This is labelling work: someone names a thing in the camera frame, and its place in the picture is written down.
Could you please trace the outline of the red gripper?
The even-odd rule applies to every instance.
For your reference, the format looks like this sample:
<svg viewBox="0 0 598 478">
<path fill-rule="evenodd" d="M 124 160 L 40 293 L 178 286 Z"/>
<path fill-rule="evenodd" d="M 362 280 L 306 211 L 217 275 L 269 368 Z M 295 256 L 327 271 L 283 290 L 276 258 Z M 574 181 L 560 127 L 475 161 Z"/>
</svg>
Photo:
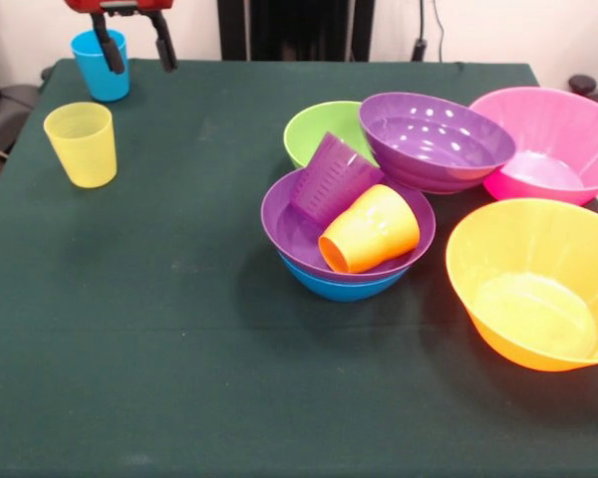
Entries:
<svg viewBox="0 0 598 478">
<path fill-rule="evenodd" d="M 152 11 L 150 21 L 156 31 L 155 46 L 163 69 L 172 72 L 177 68 L 177 58 L 172 45 L 168 25 L 160 10 L 172 8 L 172 0 L 65 0 L 66 5 L 76 12 Z M 106 20 L 101 13 L 91 13 L 93 29 L 100 44 L 109 70 L 117 75 L 125 71 L 125 64 L 115 40 L 107 30 Z"/>
</svg>

